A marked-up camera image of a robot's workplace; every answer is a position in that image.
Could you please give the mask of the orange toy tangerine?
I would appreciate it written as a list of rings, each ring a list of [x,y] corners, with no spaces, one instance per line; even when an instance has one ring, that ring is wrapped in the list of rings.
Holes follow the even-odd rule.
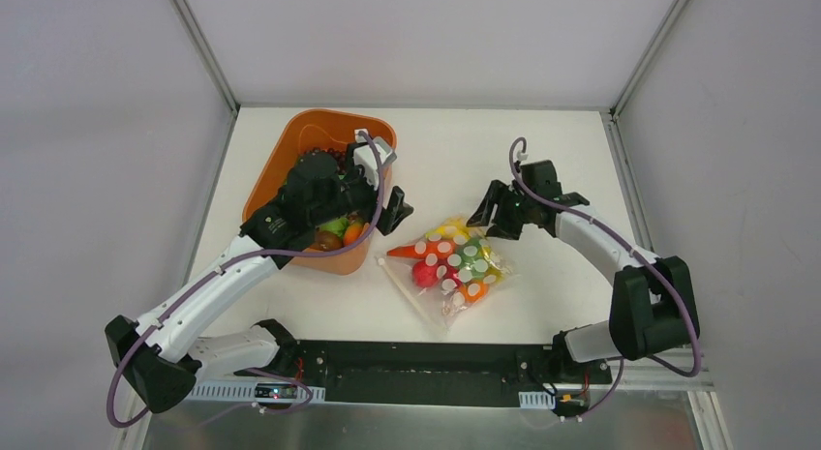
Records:
[[[473,304],[487,295],[489,286],[483,281],[470,281],[461,285],[458,290],[466,304]]]

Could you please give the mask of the clear zip top bag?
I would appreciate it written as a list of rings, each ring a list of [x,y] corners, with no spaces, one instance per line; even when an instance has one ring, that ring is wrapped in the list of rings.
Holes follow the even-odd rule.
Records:
[[[425,238],[427,231],[448,221],[462,221],[466,225],[467,218],[463,215],[456,215],[445,219],[427,229],[420,236],[399,246],[427,240]],[[461,313],[480,304],[488,298],[490,293],[497,291],[515,275],[511,261],[490,243],[486,227],[468,227],[468,229],[471,239],[465,245],[457,246],[453,242],[456,250],[453,255],[444,260],[434,260],[431,257],[406,259],[387,256],[386,252],[395,247],[377,257],[378,266],[417,315],[428,324],[430,331],[438,337],[444,336],[450,330]],[[419,260],[438,263],[438,275],[441,278],[436,285],[420,288],[413,283],[411,269]],[[478,302],[466,304],[458,288],[470,281],[483,281],[489,286],[489,291]]]

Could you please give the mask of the red toy strawberry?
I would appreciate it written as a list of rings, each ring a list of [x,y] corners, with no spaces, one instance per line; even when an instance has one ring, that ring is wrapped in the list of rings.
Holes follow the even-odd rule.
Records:
[[[425,260],[417,261],[411,269],[413,283],[420,288],[428,288],[437,284],[440,280],[438,275],[438,263],[428,263]]]

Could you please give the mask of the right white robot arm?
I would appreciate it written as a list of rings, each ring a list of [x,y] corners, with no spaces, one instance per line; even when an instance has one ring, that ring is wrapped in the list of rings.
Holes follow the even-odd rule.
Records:
[[[687,264],[629,242],[586,198],[564,193],[552,162],[515,161],[511,171],[511,183],[490,183],[468,225],[507,240],[535,225],[576,250],[612,287],[606,320],[556,336],[560,348],[549,357],[554,377],[571,382],[592,360],[658,360],[660,353],[682,345],[691,346],[698,368],[700,326]]]

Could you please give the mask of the orange toy carrot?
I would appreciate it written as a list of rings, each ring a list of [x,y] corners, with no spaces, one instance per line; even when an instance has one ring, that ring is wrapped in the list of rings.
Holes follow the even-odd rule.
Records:
[[[419,240],[413,244],[395,247],[386,252],[387,256],[406,259],[444,260],[454,254],[456,245],[451,240]]]

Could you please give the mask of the yellow banana bunch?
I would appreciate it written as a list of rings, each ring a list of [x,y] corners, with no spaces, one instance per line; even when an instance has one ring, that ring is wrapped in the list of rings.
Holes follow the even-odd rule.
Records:
[[[450,240],[457,246],[465,245],[471,235],[462,221],[448,221],[425,233],[425,238],[431,242]]]

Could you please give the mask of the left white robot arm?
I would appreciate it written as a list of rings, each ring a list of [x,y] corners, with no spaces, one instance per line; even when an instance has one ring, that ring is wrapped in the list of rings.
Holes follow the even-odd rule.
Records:
[[[292,335],[277,321],[259,321],[244,332],[216,338],[204,330],[247,291],[273,276],[296,257],[326,259],[311,253],[315,230],[348,214],[365,219],[370,231],[390,234],[412,208],[400,187],[388,192],[386,173],[395,161],[390,146],[354,143],[346,152],[346,172],[327,152],[306,153],[288,171],[277,193],[252,213],[239,233],[197,279],[155,309],[130,320],[123,315],[105,328],[116,367],[106,412],[113,410],[121,379],[159,414],[182,402],[210,376],[263,368],[287,375],[295,363]]]

